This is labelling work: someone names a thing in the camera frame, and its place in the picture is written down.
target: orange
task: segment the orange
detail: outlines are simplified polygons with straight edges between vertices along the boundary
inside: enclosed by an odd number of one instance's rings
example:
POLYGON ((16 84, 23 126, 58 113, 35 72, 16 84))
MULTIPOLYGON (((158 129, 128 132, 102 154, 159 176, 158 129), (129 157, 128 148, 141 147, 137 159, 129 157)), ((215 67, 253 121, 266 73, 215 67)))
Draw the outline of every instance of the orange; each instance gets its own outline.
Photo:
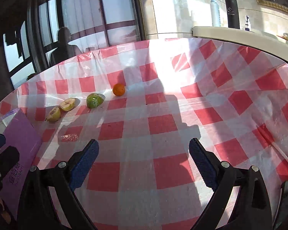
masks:
POLYGON ((125 86, 124 85, 116 84, 116 85, 113 86, 113 90, 112 91, 113 91, 115 96, 120 97, 120 96, 124 95, 126 90, 125 90, 125 86))

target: plastic tablecloth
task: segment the plastic tablecloth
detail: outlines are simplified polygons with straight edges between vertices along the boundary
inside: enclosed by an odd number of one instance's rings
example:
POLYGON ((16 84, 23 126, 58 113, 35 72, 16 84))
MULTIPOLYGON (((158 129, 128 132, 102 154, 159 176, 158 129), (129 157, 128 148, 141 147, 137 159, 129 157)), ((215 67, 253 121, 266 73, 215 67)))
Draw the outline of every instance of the plastic tablecloth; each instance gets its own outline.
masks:
POLYGON ((101 230, 190 229, 213 193, 189 155, 193 137, 235 167, 257 165, 273 214, 288 180, 288 64, 251 47, 191 38, 94 50, 21 85, 0 102, 0 116, 17 107, 42 135, 33 162, 40 169, 98 140, 99 155, 75 194, 101 230), (112 94, 116 83, 126 85, 122 97, 112 94), (92 92, 106 100, 90 110, 92 92), (76 108, 44 121, 69 97, 76 108))

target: tiled wall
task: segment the tiled wall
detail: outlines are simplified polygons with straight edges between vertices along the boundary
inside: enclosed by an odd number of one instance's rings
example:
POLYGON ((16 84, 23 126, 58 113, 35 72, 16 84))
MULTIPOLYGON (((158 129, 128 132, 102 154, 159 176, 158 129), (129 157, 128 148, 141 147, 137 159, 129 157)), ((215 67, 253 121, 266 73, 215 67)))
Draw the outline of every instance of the tiled wall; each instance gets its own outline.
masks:
MULTIPOLYGON (((217 0, 221 26, 227 27, 225 0, 217 0)), ((254 29, 274 35, 288 33, 288 14, 257 0, 237 0, 240 26, 245 15, 250 17, 254 29)), ((141 0, 148 39, 191 37, 193 26, 211 26, 210 0, 141 0)))

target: screw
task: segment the screw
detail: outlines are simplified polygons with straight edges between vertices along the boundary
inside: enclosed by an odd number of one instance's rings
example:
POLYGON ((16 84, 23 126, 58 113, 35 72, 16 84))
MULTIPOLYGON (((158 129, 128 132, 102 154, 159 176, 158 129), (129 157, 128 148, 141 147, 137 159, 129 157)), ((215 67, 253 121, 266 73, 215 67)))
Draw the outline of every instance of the screw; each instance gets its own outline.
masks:
POLYGON ((36 170, 36 166, 31 166, 30 171, 34 172, 36 170))
POLYGON ((221 162, 221 165, 224 167, 224 168, 228 168, 229 167, 229 163, 228 162, 221 162))
POLYGON ((259 170, 259 168, 255 165, 252 166, 252 170, 254 170, 255 172, 257 172, 259 170))
POLYGON ((58 164, 58 167, 59 168, 64 168, 64 167, 66 167, 66 162, 60 162, 59 164, 58 164))

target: purple box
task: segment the purple box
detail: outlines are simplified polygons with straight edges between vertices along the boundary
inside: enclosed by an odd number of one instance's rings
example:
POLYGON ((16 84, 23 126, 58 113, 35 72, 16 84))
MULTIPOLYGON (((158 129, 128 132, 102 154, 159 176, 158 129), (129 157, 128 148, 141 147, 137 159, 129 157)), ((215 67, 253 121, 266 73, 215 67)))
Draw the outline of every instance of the purple box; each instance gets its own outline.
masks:
POLYGON ((5 145, 0 148, 0 153, 8 146, 14 146, 20 155, 19 162, 3 178, 3 188, 0 192, 0 197, 16 220, 22 187, 42 140, 19 108, 0 118, 0 133, 6 139, 5 145))

